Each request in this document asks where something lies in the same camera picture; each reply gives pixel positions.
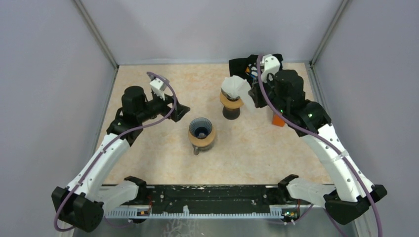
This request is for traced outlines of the blue glass dripper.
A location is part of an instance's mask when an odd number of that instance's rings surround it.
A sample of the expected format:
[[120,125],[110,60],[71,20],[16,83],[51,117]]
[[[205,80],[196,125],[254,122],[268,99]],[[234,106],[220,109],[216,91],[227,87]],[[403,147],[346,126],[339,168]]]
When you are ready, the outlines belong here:
[[189,124],[189,133],[198,139],[207,138],[213,129],[211,121],[207,118],[195,118]]

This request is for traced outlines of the clear ribbed glass dripper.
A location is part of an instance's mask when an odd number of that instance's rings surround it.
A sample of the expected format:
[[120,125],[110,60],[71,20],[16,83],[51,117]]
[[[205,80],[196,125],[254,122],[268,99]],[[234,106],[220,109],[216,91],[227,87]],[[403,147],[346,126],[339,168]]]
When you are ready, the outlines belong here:
[[226,99],[227,100],[229,100],[229,101],[237,101],[237,100],[239,100],[240,99],[240,97],[235,97],[235,98],[233,98],[233,97],[231,97],[231,96],[229,96],[228,94],[223,94],[224,95],[224,97],[226,97]]

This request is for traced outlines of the orange coffee filter pack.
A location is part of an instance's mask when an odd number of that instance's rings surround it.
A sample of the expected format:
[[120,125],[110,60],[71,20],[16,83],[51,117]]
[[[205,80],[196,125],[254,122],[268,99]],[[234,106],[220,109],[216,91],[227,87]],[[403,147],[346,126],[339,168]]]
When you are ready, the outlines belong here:
[[272,116],[271,124],[279,127],[284,127],[286,123],[277,114],[274,114]]

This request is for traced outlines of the clear glass carafe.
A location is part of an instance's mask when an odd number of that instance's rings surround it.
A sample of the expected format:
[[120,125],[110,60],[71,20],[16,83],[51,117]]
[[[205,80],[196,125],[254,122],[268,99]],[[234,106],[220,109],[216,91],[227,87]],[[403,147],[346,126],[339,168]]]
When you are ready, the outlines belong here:
[[196,146],[196,145],[192,144],[193,154],[197,156],[199,153],[207,152],[207,151],[211,150],[213,148],[213,146],[214,146],[214,144],[210,144],[210,145],[203,146],[203,147],[202,146],[201,147]]

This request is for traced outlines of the white paper coffee filter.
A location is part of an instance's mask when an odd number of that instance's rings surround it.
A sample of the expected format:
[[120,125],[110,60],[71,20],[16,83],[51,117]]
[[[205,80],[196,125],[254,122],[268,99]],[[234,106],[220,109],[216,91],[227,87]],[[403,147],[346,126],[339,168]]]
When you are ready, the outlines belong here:
[[221,85],[222,92],[233,98],[239,97],[237,94],[238,77],[239,76],[226,77]]

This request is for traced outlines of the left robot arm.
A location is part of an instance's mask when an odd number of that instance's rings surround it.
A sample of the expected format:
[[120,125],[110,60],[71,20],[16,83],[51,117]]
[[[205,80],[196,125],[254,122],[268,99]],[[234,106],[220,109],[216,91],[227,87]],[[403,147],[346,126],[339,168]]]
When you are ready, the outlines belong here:
[[56,187],[51,194],[56,211],[54,227],[59,232],[78,228],[89,233],[114,208],[130,201],[149,203],[147,183],[133,176],[105,192],[100,192],[100,188],[143,129],[158,124],[157,121],[148,125],[144,122],[158,115],[163,116],[160,121],[178,122],[190,111],[190,107],[179,103],[175,94],[169,96],[162,90],[152,91],[152,99],[148,100],[140,86],[125,89],[121,101],[122,106],[93,157],[66,187]]

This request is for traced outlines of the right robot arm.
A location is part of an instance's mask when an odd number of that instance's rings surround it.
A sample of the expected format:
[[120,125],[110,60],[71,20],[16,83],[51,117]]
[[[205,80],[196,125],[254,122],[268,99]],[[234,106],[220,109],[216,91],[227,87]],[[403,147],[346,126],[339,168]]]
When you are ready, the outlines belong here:
[[251,77],[249,94],[255,106],[268,106],[283,119],[312,149],[332,180],[325,185],[291,174],[279,183],[280,201],[301,199],[318,205],[342,225],[372,209],[379,223],[377,202],[387,195],[386,188],[373,184],[357,167],[325,109],[305,97],[302,77],[294,70],[253,72]]

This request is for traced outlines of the black printed cloth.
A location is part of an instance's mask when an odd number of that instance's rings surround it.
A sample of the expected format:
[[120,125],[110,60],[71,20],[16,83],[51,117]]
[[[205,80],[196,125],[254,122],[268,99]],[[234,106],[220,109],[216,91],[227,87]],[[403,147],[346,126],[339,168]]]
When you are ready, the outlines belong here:
[[[247,58],[236,58],[229,60],[229,73],[230,77],[226,77],[225,80],[230,80],[233,77],[239,77],[246,80],[250,85],[258,81],[259,73],[257,72],[257,55],[250,55]],[[278,62],[279,68],[274,69],[272,72],[264,72],[264,66],[268,63]],[[263,80],[284,80],[283,79],[283,57],[281,54],[267,54],[260,60],[260,74]]]

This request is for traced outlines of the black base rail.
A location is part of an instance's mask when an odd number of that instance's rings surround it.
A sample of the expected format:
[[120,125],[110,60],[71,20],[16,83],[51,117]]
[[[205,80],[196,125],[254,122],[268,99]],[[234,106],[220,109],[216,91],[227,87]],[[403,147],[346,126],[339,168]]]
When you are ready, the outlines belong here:
[[152,185],[122,204],[139,218],[279,219],[296,221],[305,201],[285,201],[277,185]]

